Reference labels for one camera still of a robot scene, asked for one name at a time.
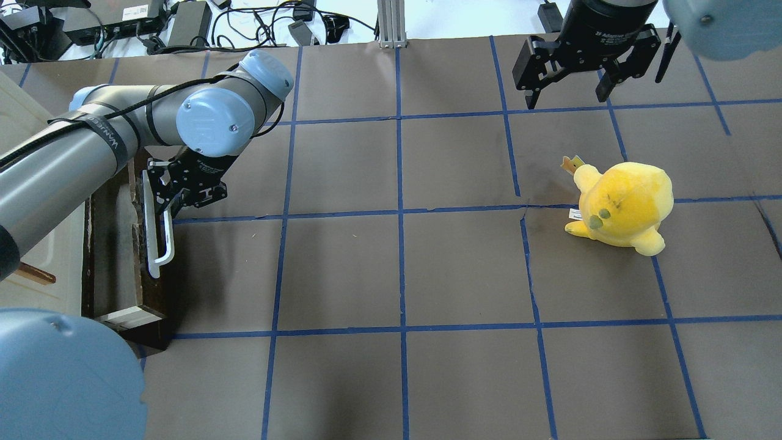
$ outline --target grid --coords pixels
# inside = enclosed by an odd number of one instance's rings
[[[415,41],[411,44],[411,47],[405,50],[414,50]],[[391,334],[398,335],[399,344],[399,374],[400,374],[400,405],[401,405],[401,426],[400,433],[402,438],[420,438],[420,435],[416,435],[414,429],[411,429],[411,409],[410,393],[411,388],[409,385],[409,373],[408,373],[408,336],[413,334],[427,334],[434,332],[460,332],[460,331],[475,331],[475,330],[530,330],[535,333],[535,341],[537,348],[537,356],[540,363],[540,381],[543,389],[543,403],[545,405],[545,413],[547,415],[547,429],[548,435],[551,438],[571,438],[558,432],[558,418],[556,417],[556,409],[558,408],[558,402],[554,399],[554,393],[552,391],[552,381],[550,375],[550,361],[547,358],[547,335],[545,330],[553,329],[608,329],[616,327],[646,327],[646,326],[667,326],[669,328],[670,341],[673,344],[676,361],[680,369],[679,375],[681,376],[683,386],[686,390],[687,400],[689,402],[691,410],[691,418],[693,419],[696,433],[699,438],[706,438],[707,435],[712,434],[709,430],[709,426],[704,423],[701,417],[701,410],[698,406],[698,394],[694,390],[694,386],[691,380],[691,369],[687,364],[687,351],[683,348],[680,341],[679,328],[682,325],[691,324],[719,324],[719,323],[764,323],[764,322],[778,322],[782,321],[782,314],[712,314],[707,316],[693,315],[685,317],[675,316],[673,308],[669,302],[668,292],[666,291],[665,273],[661,269],[660,262],[657,257],[653,257],[650,260],[652,270],[655,275],[657,288],[658,288],[658,300],[662,303],[664,309],[664,317],[660,318],[643,318],[643,319],[594,319],[594,320],[546,320],[541,318],[539,300],[536,297],[539,284],[535,280],[533,274],[535,265],[537,264],[536,252],[532,250],[530,246],[530,232],[528,230],[528,219],[526,218],[528,213],[538,211],[556,211],[561,212],[571,207],[575,207],[575,204],[567,203],[533,203],[526,201],[525,203],[508,203],[508,204],[484,204],[478,206],[446,206],[446,207],[406,207],[404,203],[404,167],[407,164],[404,158],[404,131],[406,130],[406,121],[416,120],[446,120],[452,118],[468,118],[468,117],[499,117],[502,116],[503,134],[505,144],[508,150],[508,164],[510,167],[509,176],[511,177],[511,186],[514,194],[517,197],[524,199],[525,186],[519,183],[519,172],[517,170],[517,155],[514,148],[514,136],[513,127],[511,126],[511,115],[526,115],[526,114],[588,114],[588,113],[607,113],[610,117],[610,122],[613,127],[616,142],[619,147],[619,154],[623,160],[628,160],[628,152],[626,150],[625,140],[622,137],[620,130],[620,121],[617,117],[617,110],[643,110],[643,109],[672,109],[682,107],[713,107],[715,109],[716,116],[720,125],[724,130],[725,136],[731,136],[731,130],[728,122],[723,115],[723,108],[730,106],[755,106],[763,104],[780,104],[782,98],[770,98],[770,99],[733,99],[733,100],[718,100],[716,94],[712,89],[709,78],[706,74],[706,70],[702,62],[694,56],[694,62],[697,65],[698,73],[701,75],[705,88],[708,90],[710,96],[709,101],[697,101],[697,102],[685,102],[685,103],[634,103],[634,104],[615,104],[609,100],[605,106],[574,106],[574,107],[551,107],[551,108],[539,108],[535,110],[515,109],[509,108],[508,101],[506,100],[506,90],[503,79],[503,72],[507,74],[507,70],[503,70],[500,66],[500,57],[498,55],[497,45],[495,37],[488,38],[488,49],[493,61],[493,70],[496,74],[496,85],[500,97],[500,110],[485,110],[475,112],[453,112],[453,113],[436,113],[436,114],[406,114],[403,112],[403,82],[402,75],[402,59],[399,49],[393,54],[394,64],[394,93],[395,93],[395,114],[389,114],[386,116],[371,116],[371,117],[345,117],[335,119],[300,119],[299,116],[299,104],[300,104],[300,84],[302,81],[302,60],[305,54],[305,50],[298,48],[296,51],[296,84],[293,90],[291,100],[291,114],[289,121],[282,121],[280,127],[289,128],[289,143],[288,153],[285,169],[285,196],[281,214],[268,214],[268,215],[232,215],[232,216],[210,216],[205,218],[181,218],[176,221],[179,225],[187,224],[208,224],[208,223],[236,223],[236,222],[271,222],[274,225],[279,224],[279,245],[277,253],[276,264],[276,279],[274,281],[274,300],[271,328],[269,330],[251,330],[251,331],[187,331],[179,333],[175,336],[177,340],[224,340],[224,339],[237,339],[237,338],[263,338],[268,340],[268,357],[266,366],[266,380],[265,380],[265,392],[263,401],[263,416],[261,421],[260,437],[263,439],[273,438],[270,436],[269,427],[271,420],[271,411],[273,409],[274,401],[273,396],[275,391],[275,379],[279,378],[279,371],[275,370],[275,359],[278,357],[278,340],[280,338],[290,337],[307,337],[317,335],[361,335],[361,334]],[[115,77],[118,72],[129,63],[129,60],[114,60],[111,61],[112,65],[109,74],[109,83],[115,81]],[[203,57],[203,65],[200,67],[200,76],[203,78],[207,75],[210,66],[210,53],[206,52]],[[19,80],[20,86],[24,86],[30,73],[30,65],[27,65]],[[395,138],[396,138],[396,209],[377,209],[369,211],[329,211],[329,212],[291,212],[291,196],[292,196],[292,184],[294,175],[294,160],[296,157],[296,132],[297,128],[305,127],[308,125],[319,124],[348,124],[348,123],[368,123],[368,122],[382,122],[382,121],[394,121],[395,126]],[[761,205],[764,201],[782,200],[782,190],[773,193],[760,193],[755,194],[754,190],[747,191],[746,194],[728,196],[728,197],[680,197],[676,198],[675,202],[677,207],[685,205],[700,205],[700,204],[725,204],[735,205],[742,202],[751,203],[758,207],[758,212],[762,217],[764,226],[767,228],[768,234],[771,236],[775,251],[782,255],[782,247],[779,245],[777,234],[774,229],[774,219],[771,218]],[[527,287],[529,288],[529,303],[531,304],[532,319],[528,321],[519,322],[498,322],[498,323],[449,323],[449,324],[432,324],[432,325],[418,325],[407,323],[407,301],[406,301],[406,269],[409,270],[409,266],[406,265],[406,229],[405,221],[415,215],[432,215],[432,214],[446,214],[446,213],[479,213],[479,212],[516,212],[519,214],[520,220],[518,221],[517,239],[520,242],[524,261],[518,261],[519,270],[526,269],[527,275]],[[289,221],[298,219],[317,219],[317,218],[393,218],[396,216],[397,223],[397,245],[398,245],[398,271],[399,271],[399,319],[398,325],[391,326],[345,326],[345,327],[325,327],[325,328],[300,328],[300,329],[287,329],[282,328],[280,325],[280,313],[281,313],[281,301],[283,293],[284,283],[284,269],[286,263],[286,245],[289,238]],[[146,359],[142,360],[142,368],[145,368]]]

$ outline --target black cable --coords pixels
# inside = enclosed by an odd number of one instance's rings
[[[277,127],[277,124],[280,123],[280,120],[282,119],[282,112],[284,112],[284,111],[285,111],[285,101],[282,101],[282,104],[280,104],[280,110],[277,113],[277,119],[274,120],[274,123],[272,125],[270,125],[269,128],[267,128],[266,130],[263,130],[260,133],[256,133],[255,135],[252,135],[249,138],[250,139],[258,138],[258,137],[261,137],[261,136],[267,134],[268,132],[272,131],[274,129],[274,127]]]
[[[231,43],[231,49],[236,49],[236,46],[234,45],[234,42],[231,41],[230,38],[226,37],[223,34],[220,34],[220,35],[217,36],[217,47],[223,47],[223,46],[220,45],[220,38],[225,38],[226,40],[228,40],[228,42]]]
[[[195,46],[185,46],[185,45],[179,45],[179,46],[166,46],[164,48],[161,48],[158,51],[155,51],[152,53],[152,55],[162,55],[166,53],[192,53],[192,52],[203,52],[203,51],[211,51],[211,52],[229,52],[229,53],[241,53],[241,52],[249,52],[253,49],[260,49],[260,48],[272,48],[274,46],[269,45],[254,45],[251,47],[245,47],[245,48],[237,48],[237,49],[229,49],[219,46],[211,46],[211,47],[195,47]]]
[[[231,6],[229,6],[228,10],[226,12],[231,12],[232,10],[233,9],[231,8]],[[239,29],[235,28],[234,25],[231,24],[231,14],[227,14],[226,17],[228,18],[228,27],[230,27],[232,31],[236,32],[237,34],[239,34],[240,37],[242,37],[242,38],[244,38],[246,40],[257,41],[253,37],[248,37],[247,35],[244,35]]]
[[[203,40],[203,44],[204,44],[204,46],[206,46],[206,47],[208,47],[208,46],[209,46],[209,41],[207,41],[207,40],[206,40],[206,37],[204,37],[204,36],[202,36],[202,35],[196,35],[195,37],[193,37],[193,38],[192,38],[192,40],[190,40],[190,45],[193,45],[193,42],[194,42],[194,41],[198,41],[198,40],[199,40],[199,38]]]
[[[359,19],[357,19],[355,17],[352,17],[352,16],[347,16],[347,15],[342,14],[342,13],[334,13],[334,12],[330,12],[330,11],[323,11],[323,10],[320,10],[320,9],[314,7],[314,6],[303,4],[303,3],[301,3],[301,2],[299,2],[297,0],[288,0],[286,2],[280,3],[277,6],[264,6],[264,7],[257,7],[257,8],[227,9],[227,10],[217,14],[217,16],[214,19],[213,25],[212,25],[212,31],[210,32],[210,41],[211,41],[212,45],[216,45],[217,44],[217,42],[216,42],[216,37],[217,37],[216,33],[217,32],[216,32],[216,29],[215,29],[216,25],[219,22],[220,18],[223,17],[223,16],[228,17],[228,20],[230,20],[230,16],[228,15],[229,13],[252,13],[256,17],[256,20],[259,21],[260,27],[263,28],[264,24],[263,24],[262,20],[259,20],[259,18],[260,18],[259,14],[260,13],[269,13],[269,12],[271,12],[272,13],[271,24],[267,27],[268,29],[264,29],[264,32],[269,37],[269,39],[271,41],[271,44],[274,47],[277,47],[278,45],[277,45],[276,34],[274,32],[274,24],[278,20],[283,19],[283,18],[289,18],[289,19],[293,20],[293,18],[291,16],[277,17],[277,14],[282,9],[294,9],[294,8],[305,8],[305,9],[309,9],[309,10],[311,10],[313,12],[316,12],[321,17],[321,21],[323,21],[323,25],[324,25],[324,28],[327,30],[327,33],[328,33],[328,25],[327,25],[327,22],[326,22],[326,19],[325,19],[326,15],[345,17],[348,20],[355,21],[356,23],[359,23],[360,25],[365,26],[367,29],[370,29],[373,32],[375,32],[375,30],[377,29],[377,27],[372,27],[372,26],[366,24],[365,22],[363,22],[363,21],[361,21],[361,20],[359,20]],[[237,31],[237,33],[239,33],[244,38],[247,38],[246,35],[242,34],[241,32],[238,32],[238,30],[236,30],[232,25],[231,25],[231,29],[233,29],[234,31]],[[260,40],[260,30],[256,30],[256,36],[257,36],[256,40]]]
[[[106,26],[104,26],[103,22],[100,20],[100,17],[98,16],[98,14],[95,13],[95,11],[93,11],[92,9],[89,9],[89,8],[86,8],[86,11],[88,13],[90,13],[90,15],[95,17],[95,19],[98,21],[99,36],[98,36],[98,39],[95,41],[95,44],[93,45],[93,49],[95,51],[92,53],[92,56],[95,56],[98,53],[98,50],[99,50],[98,44],[101,43],[101,41],[100,41],[101,38],[102,38],[103,41],[105,41],[109,37],[109,30],[106,28]]]
[[[218,75],[214,78],[204,78],[204,79],[195,79],[192,81],[186,81],[182,84],[175,85],[172,88],[169,88],[165,92],[160,93],[159,95],[151,96],[147,99],[144,99],[142,101],[137,102],[136,104],[133,104],[132,106],[125,107],[122,110],[118,110],[109,114],[103,115],[105,119],[112,119],[118,116],[122,116],[125,114],[130,113],[131,111],[137,110],[142,108],[143,106],[146,106],[150,103],[154,103],[158,99],[162,99],[168,95],[171,95],[172,93],[179,92],[180,90],[184,90],[188,87],[192,87],[194,85],[201,85],[201,84],[214,84],[218,82],[219,80],[223,79],[224,76]],[[85,128],[88,127],[87,123],[84,121],[73,121],[73,123],[66,125],[65,127],[58,128],[53,132],[46,133],[45,135],[38,137],[36,139],[33,139],[32,141],[20,146],[16,150],[11,151],[10,153],[6,154],[4,157],[0,157],[0,172],[3,172],[9,165],[13,164],[14,162],[23,159],[26,156],[29,156],[34,151],[42,148],[46,144],[50,143],[52,140],[57,139],[58,137],[62,135],[66,135],[70,132],[76,131],[79,128]]]
[[[103,46],[101,46],[101,48],[98,50],[98,53],[95,54],[95,58],[96,59],[103,58],[103,53],[109,48],[109,45],[111,43],[116,43],[119,40],[119,37],[120,37],[120,34],[117,32],[117,33],[114,34],[114,36],[109,38],[108,41],[104,41]]]

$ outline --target blue tape line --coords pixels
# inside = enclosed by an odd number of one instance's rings
[[[203,67],[201,67],[201,78],[206,78],[206,69],[209,66],[209,52],[204,52],[206,55],[203,57]]]
[[[270,330],[259,331],[219,331],[208,333],[179,333],[171,339],[225,339],[232,337],[270,337],[274,334]]]
[[[400,50],[394,49],[396,64],[396,207],[399,216],[399,323],[400,363],[402,375],[402,439],[410,440],[410,405],[407,386],[407,306],[404,280],[404,199],[402,190],[402,71]]]
[[[432,212],[513,211],[526,207],[523,204],[464,207],[416,207],[404,210],[405,214],[428,214]]]
[[[288,218],[330,218],[330,217],[367,217],[372,215],[396,215],[399,211],[387,209],[378,211],[340,211],[340,212],[314,212],[309,214],[290,214]]]
[[[403,114],[401,119],[440,119],[447,117],[500,116],[501,111],[467,111],[460,113]]]
[[[27,74],[30,73],[30,66],[32,66],[31,63],[27,64],[27,67],[24,68],[24,73],[22,74],[22,79],[19,80],[19,87],[22,88],[24,86],[24,82],[27,80]]]
[[[763,321],[782,321],[782,315],[702,316],[673,319],[673,322],[677,324],[757,323]]]
[[[585,106],[585,107],[559,107],[550,109],[518,109],[508,110],[508,114],[533,114],[533,113],[568,113],[573,111],[598,111],[605,110],[605,106]]]
[[[396,117],[393,116],[370,116],[370,117],[342,117],[338,119],[310,119],[307,121],[296,121],[297,125],[313,125],[313,124],[344,124],[346,122],[376,122],[376,121],[393,121]]]
[[[758,323],[768,321],[782,321],[782,315],[744,315],[744,316],[695,316],[688,318],[674,318],[676,324],[706,324],[706,323]],[[669,325],[667,318],[657,319],[608,319],[598,321],[555,321],[541,322],[544,329],[583,328],[583,327],[621,327],[621,326],[661,326]],[[484,323],[484,324],[436,324],[405,326],[407,333],[429,333],[444,331],[480,331],[480,330],[531,330],[536,329],[535,323]],[[399,333],[401,326],[380,327],[343,327],[328,329],[303,329],[303,330],[251,330],[251,331],[226,331],[211,333],[181,333],[175,334],[172,339],[227,339],[239,337],[301,337],[326,334],[389,334]]]
[[[399,331],[400,328],[396,326],[345,327],[340,329],[278,330],[277,335],[283,337],[291,337],[291,336],[316,336],[316,335],[324,335],[324,334],[399,333]]]
[[[671,310],[671,304],[668,302],[668,292],[665,290],[665,283],[663,283],[662,281],[662,272],[660,271],[660,264],[656,256],[651,258],[651,264],[655,267],[657,284],[660,286],[660,295],[662,297],[662,303],[665,306],[665,315],[668,318],[669,327],[671,329],[671,336],[673,337],[673,345],[674,347],[676,347],[676,356],[679,358],[679,366],[681,367],[682,370],[684,387],[687,389],[687,396],[690,398],[690,407],[692,408],[692,415],[695,419],[695,425],[698,427],[698,436],[700,438],[706,438],[706,431],[703,428],[703,420],[701,419],[701,412],[698,409],[698,401],[695,399],[695,391],[693,391],[692,381],[690,380],[690,373],[687,370],[687,361],[684,359],[684,350],[682,349],[681,341],[679,341],[679,332],[676,330],[676,321],[673,318],[673,311]]]
[[[437,332],[437,331],[470,331],[470,330],[520,330],[534,329],[535,323],[487,323],[487,324],[440,324],[433,326],[409,326],[407,331]]]
[[[736,101],[717,101],[720,106],[736,106],[746,104],[778,104],[782,103],[782,98],[774,99],[740,99]]]
[[[290,209],[291,181],[293,175],[293,146],[296,143],[296,115],[299,109],[299,85],[301,82],[301,58],[302,48],[299,46],[299,53],[296,58],[296,84],[293,87],[293,109],[291,111],[291,135],[288,147],[288,174],[285,179],[285,205],[282,212],[282,230],[280,232],[280,251],[277,263],[277,283],[274,287],[274,314],[271,319],[271,329],[276,332],[280,320],[280,297],[282,295],[282,269],[285,263],[285,240],[288,232],[288,212]],[[269,410],[271,407],[271,387],[274,377],[274,357],[277,352],[277,337],[271,335],[269,344],[269,363],[266,371],[266,394],[264,396],[264,418],[261,423],[260,437],[267,440],[269,434]]]
[[[527,237],[527,223],[524,218],[519,221],[522,229],[522,242],[524,243],[524,261],[527,268],[527,283],[529,284],[529,299],[532,302],[535,328],[537,329],[538,355],[540,356],[540,372],[543,375],[543,393],[546,396],[546,411],[548,412],[548,427],[551,438],[557,440],[557,422],[554,417],[554,402],[551,397],[551,383],[548,376],[548,361],[546,360],[546,347],[543,343],[543,325],[540,322],[540,310],[535,299],[533,289],[533,273],[529,267],[529,238]]]
[[[282,220],[281,215],[264,215],[260,217],[252,215],[240,215],[236,217],[205,217],[205,218],[177,218],[175,225],[186,225],[188,223],[215,223],[215,222],[254,222],[256,220]]]
[[[669,103],[669,104],[625,104],[613,105],[614,110],[638,110],[638,109],[668,109],[676,107],[711,107],[714,103]]]
[[[723,130],[725,130],[725,134],[730,136],[730,128],[728,128],[728,123],[725,121],[725,117],[723,116],[723,111],[719,108],[717,97],[714,95],[714,90],[712,89],[712,83],[708,81],[708,77],[706,76],[706,70],[704,70],[703,64],[701,64],[701,59],[698,58],[698,56],[695,55],[694,53],[692,54],[692,56],[693,58],[695,58],[695,64],[698,66],[698,71],[701,72],[701,78],[703,78],[703,83],[706,85],[706,90],[708,90],[708,95],[712,97],[712,105],[714,106],[714,110],[717,111],[719,122],[723,125]]]
[[[675,199],[676,204],[697,204],[697,203],[724,203],[724,202],[743,202],[753,200],[782,200],[782,194],[772,194],[768,196],[736,196],[736,197],[702,197],[698,199],[680,198]],[[487,205],[487,206],[462,206],[462,207],[412,207],[403,209],[404,214],[431,214],[443,212],[484,212],[484,211],[517,211],[520,209],[571,209],[577,208],[578,204],[509,204],[509,205]],[[377,211],[338,211],[338,212],[312,212],[302,214],[289,214],[286,218],[331,218],[331,217],[364,217],[372,215],[398,215],[398,210],[377,210]],[[256,220],[281,220],[284,215],[264,215],[254,217],[252,215],[236,217],[205,217],[205,218],[179,218],[174,220],[175,225],[191,223],[213,223],[213,222],[254,222]]]
[[[489,36],[491,45],[491,55],[494,58],[494,70],[497,73],[497,84],[500,87],[500,102],[502,103],[502,118],[505,123],[505,142],[508,144],[508,156],[511,160],[511,177],[513,178],[513,190],[516,196],[520,197],[521,192],[518,188],[518,172],[516,171],[516,156],[513,152],[513,140],[511,139],[511,122],[508,120],[508,103],[505,101],[505,87],[502,84],[502,72],[500,72],[500,60],[497,57],[497,47],[494,44],[494,36]]]
[[[114,67],[111,69],[111,75],[109,76],[109,84],[114,84],[114,78],[117,75],[117,69],[120,67],[120,58],[114,59]]]
[[[667,319],[610,319],[605,321],[557,321],[541,323],[544,329],[568,329],[579,327],[658,326],[667,324]]]
[[[718,101],[719,105],[738,105],[738,104],[768,104],[768,103],[782,103],[782,99],[749,99],[743,101]],[[663,104],[624,104],[614,105],[614,110],[642,110],[642,109],[665,109],[675,107],[703,107],[713,106],[714,103],[663,103]],[[508,110],[508,114],[535,114],[535,113],[567,113],[577,111],[597,111],[606,110],[606,106],[585,106],[585,107],[560,107],[550,109],[518,109]],[[370,116],[370,117],[344,117],[335,119],[310,119],[304,121],[296,121],[298,125],[312,125],[312,124],[342,124],[345,122],[374,122],[374,121],[393,121],[396,119],[408,120],[408,119],[440,119],[448,117],[479,117],[479,116],[500,116],[504,114],[503,111],[475,111],[475,112],[461,112],[461,113],[434,113],[434,114],[401,114],[391,116]],[[291,121],[280,121],[278,125],[292,125]]]
[[[735,196],[735,197],[700,197],[698,199],[674,199],[677,204],[700,204],[714,202],[746,202],[753,200],[782,200],[782,195],[772,194],[768,196]]]

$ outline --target wire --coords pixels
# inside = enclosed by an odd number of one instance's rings
[[[282,112],[284,112],[284,111],[285,111],[285,101],[282,101],[282,104],[280,104],[280,110],[277,113],[277,119],[274,120],[274,123],[269,128],[267,128],[266,130],[263,130],[260,133],[252,135],[249,138],[250,139],[259,138],[259,137],[267,134],[268,132],[274,130],[274,127],[277,127],[277,124],[280,123],[280,120],[282,119]]]
[[[234,42],[231,41],[230,38],[228,38],[228,37],[226,37],[225,35],[222,35],[222,34],[217,36],[217,45],[218,46],[220,46],[220,38],[225,38],[226,40],[228,40],[228,42],[231,43],[231,49],[236,49],[236,46],[234,45]]]
[[[194,42],[194,41],[198,41],[198,40],[199,40],[199,38],[203,40],[203,44],[204,44],[206,47],[208,47],[208,46],[209,46],[209,41],[208,41],[208,40],[206,40],[206,38],[205,38],[205,37],[203,37],[202,35],[196,35],[195,37],[193,37],[193,38],[192,38],[192,40],[190,40],[190,45],[193,45],[193,42]]]
[[[211,47],[196,47],[196,46],[166,46],[164,48],[161,48],[160,50],[157,50],[153,52],[151,55],[162,55],[165,53],[192,53],[192,52],[204,52],[204,51],[210,51],[210,52],[229,52],[229,53],[241,53],[241,52],[248,52],[253,49],[260,49],[260,48],[272,48],[275,46],[269,46],[265,44],[260,45],[254,45],[250,47],[245,48],[237,48],[237,49],[228,49],[223,48],[220,46],[211,46]]]
[[[106,51],[106,50],[109,48],[109,45],[110,45],[111,43],[116,43],[116,42],[117,42],[117,40],[119,40],[119,37],[120,37],[120,34],[117,32],[117,33],[115,33],[115,34],[114,34],[114,36],[112,36],[111,38],[109,38],[109,40],[108,40],[108,41],[106,41],[105,43],[103,43],[103,46],[101,46],[101,48],[100,48],[100,50],[98,51],[98,53],[97,53],[97,54],[95,54],[95,58],[96,58],[96,59],[103,58],[103,53],[104,53],[104,52],[105,52],[105,51]]]
[[[95,51],[91,55],[91,58],[94,58],[95,55],[97,55],[100,50],[98,46],[102,45],[103,41],[109,36],[109,31],[108,29],[106,29],[106,26],[103,25],[103,22],[100,20],[100,17],[98,16],[98,14],[95,13],[95,11],[93,11],[90,8],[86,8],[86,11],[90,13],[90,15],[95,17],[95,19],[98,21],[98,26],[99,26],[100,36],[98,38],[97,43],[93,46],[95,48]]]
[[[217,26],[218,22],[220,21],[220,18],[222,18],[223,16],[226,16],[227,20],[230,22],[230,15],[229,15],[230,13],[251,13],[251,14],[253,14],[253,16],[255,17],[256,21],[259,24],[259,27],[256,29],[256,33],[255,33],[256,38],[254,38],[254,40],[259,41],[260,40],[260,36],[262,35],[261,32],[263,31],[263,34],[267,35],[267,37],[269,39],[269,42],[274,47],[278,47],[277,36],[276,36],[276,33],[274,32],[274,25],[281,19],[285,19],[285,18],[290,19],[290,20],[294,20],[294,19],[291,16],[277,17],[277,15],[279,14],[279,12],[281,10],[290,10],[290,9],[296,9],[296,8],[309,9],[309,10],[317,13],[320,16],[321,21],[323,22],[324,29],[326,29],[327,33],[328,33],[328,24],[326,22],[325,17],[329,16],[329,15],[345,17],[348,20],[352,20],[352,21],[354,21],[354,22],[356,22],[356,23],[358,23],[358,24],[360,24],[362,26],[365,26],[367,29],[370,29],[371,31],[376,31],[377,30],[377,26],[375,26],[375,27],[370,26],[369,24],[366,24],[365,22],[363,22],[363,21],[361,21],[361,20],[359,20],[359,19],[357,19],[355,17],[347,16],[347,15],[342,14],[342,13],[334,13],[334,12],[330,12],[330,11],[324,11],[324,10],[318,9],[318,8],[316,8],[314,6],[310,6],[310,5],[304,4],[304,3],[300,2],[300,1],[297,1],[297,0],[288,0],[286,2],[280,3],[277,6],[263,6],[263,7],[256,7],[256,8],[247,7],[247,8],[235,8],[235,9],[234,8],[229,8],[229,9],[227,9],[227,10],[217,14],[217,16],[214,19],[213,25],[212,25],[212,31],[210,32],[210,41],[211,41],[212,45],[216,45],[217,44],[217,41],[216,41],[216,38],[217,38],[217,36],[216,36],[216,33],[217,33],[216,32],[216,26]],[[272,14],[271,23],[268,26],[261,19],[261,17],[260,17],[261,13],[271,13]],[[235,29],[234,26],[232,25],[232,23],[229,23],[228,26],[232,30],[236,31],[239,35],[244,37],[245,39],[253,40],[253,38],[248,38],[247,35],[242,34],[237,29]]]

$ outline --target power adapter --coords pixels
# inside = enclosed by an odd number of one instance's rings
[[[212,9],[206,2],[179,2],[177,5],[168,45],[204,47]]]

